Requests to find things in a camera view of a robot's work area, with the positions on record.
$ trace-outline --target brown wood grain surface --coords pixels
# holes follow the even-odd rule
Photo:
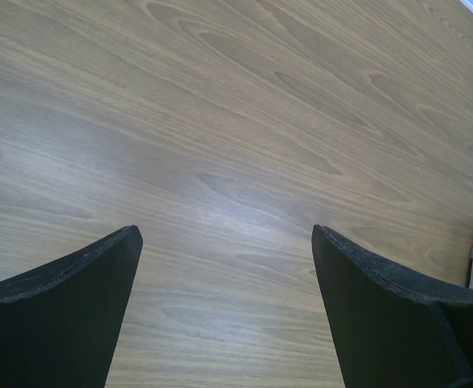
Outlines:
[[[145,239],[108,387],[342,387],[313,224],[464,284],[454,0],[0,0],[0,280]]]

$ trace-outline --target wood grain pattern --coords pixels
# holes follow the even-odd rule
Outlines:
[[[0,0],[0,280],[138,225],[109,387],[342,387],[315,223],[464,283],[458,1]]]

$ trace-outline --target black plastic part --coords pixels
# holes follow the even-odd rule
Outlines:
[[[0,387],[102,387],[141,254],[128,226],[0,282]]]
[[[473,387],[473,289],[315,226],[319,286],[348,388]]]

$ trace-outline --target wooden surface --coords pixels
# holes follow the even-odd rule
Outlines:
[[[109,387],[342,387],[315,223],[464,284],[458,1],[0,0],[0,280],[138,225]]]

